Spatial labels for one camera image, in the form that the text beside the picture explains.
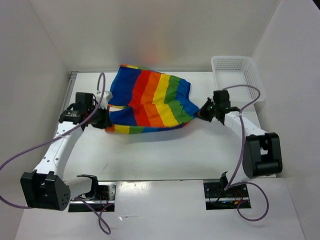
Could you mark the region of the rainbow striped shorts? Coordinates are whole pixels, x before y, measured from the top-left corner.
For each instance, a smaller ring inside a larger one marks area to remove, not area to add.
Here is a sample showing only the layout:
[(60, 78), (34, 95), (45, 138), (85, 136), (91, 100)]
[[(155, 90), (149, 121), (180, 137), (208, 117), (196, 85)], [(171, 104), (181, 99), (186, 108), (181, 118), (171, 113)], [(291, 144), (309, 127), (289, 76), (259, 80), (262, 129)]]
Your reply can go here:
[(179, 129), (200, 110), (191, 84), (175, 75), (122, 64), (110, 86), (111, 126), (106, 132), (142, 134)]

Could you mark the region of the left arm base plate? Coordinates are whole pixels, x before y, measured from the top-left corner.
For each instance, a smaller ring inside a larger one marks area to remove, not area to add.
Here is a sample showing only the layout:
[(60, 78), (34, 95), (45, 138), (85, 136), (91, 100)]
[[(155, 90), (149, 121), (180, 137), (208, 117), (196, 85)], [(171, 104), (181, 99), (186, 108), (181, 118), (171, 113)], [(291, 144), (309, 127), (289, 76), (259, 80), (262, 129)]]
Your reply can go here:
[[(112, 181), (99, 181), (95, 195), (82, 194), (78, 198), (85, 201), (97, 212), (114, 212), (117, 183)], [(71, 200), (69, 213), (86, 213), (91, 210), (81, 200)]]

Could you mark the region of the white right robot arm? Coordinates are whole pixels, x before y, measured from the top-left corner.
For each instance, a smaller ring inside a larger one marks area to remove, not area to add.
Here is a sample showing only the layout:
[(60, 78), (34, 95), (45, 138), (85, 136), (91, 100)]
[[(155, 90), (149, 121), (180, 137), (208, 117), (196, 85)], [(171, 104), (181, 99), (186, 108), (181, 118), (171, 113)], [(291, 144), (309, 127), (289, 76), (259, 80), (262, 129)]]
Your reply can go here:
[(239, 160), (233, 173), (224, 172), (219, 191), (230, 197), (237, 185), (257, 177), (271, 176), (283, 171), (280, 137), (275, 132), (266, 132), (243, 114), (243, 108), (232, 107), (229, 92), (216, 90), (208, 98), (196, 117), (211, 122), (219, 121), (233, 131), (241, 140)]

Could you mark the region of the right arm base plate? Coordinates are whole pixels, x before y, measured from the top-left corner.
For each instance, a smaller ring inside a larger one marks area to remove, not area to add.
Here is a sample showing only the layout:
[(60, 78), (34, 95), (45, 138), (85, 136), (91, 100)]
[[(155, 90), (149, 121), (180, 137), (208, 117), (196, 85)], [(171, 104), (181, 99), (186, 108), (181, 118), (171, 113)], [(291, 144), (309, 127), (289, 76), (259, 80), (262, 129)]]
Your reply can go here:
[(217, 179), (205, 180), (203, 190), (207, 211), (251, 208), (246, 184), (225, 191)]

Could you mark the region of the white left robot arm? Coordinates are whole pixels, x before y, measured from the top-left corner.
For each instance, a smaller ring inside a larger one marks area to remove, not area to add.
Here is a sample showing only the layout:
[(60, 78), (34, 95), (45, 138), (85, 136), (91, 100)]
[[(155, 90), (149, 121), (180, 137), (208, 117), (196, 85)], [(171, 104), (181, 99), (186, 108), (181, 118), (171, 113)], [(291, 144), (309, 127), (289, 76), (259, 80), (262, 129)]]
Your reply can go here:
[(85, 128), (106, 129), (111, 126), (108, 103), (109, 91), (97, 94), (78, 92), (75, 102), (65, 109), (58, 120), (56, 136), (47, 152), (32, 172), (20, 178), (22, 191), (29, 208), (63, 211), (71, 200), (84, 195), (89, 200), (100, 194), (95, 175), (80, 174), (63, 180), (66, 164), (76, 142)]

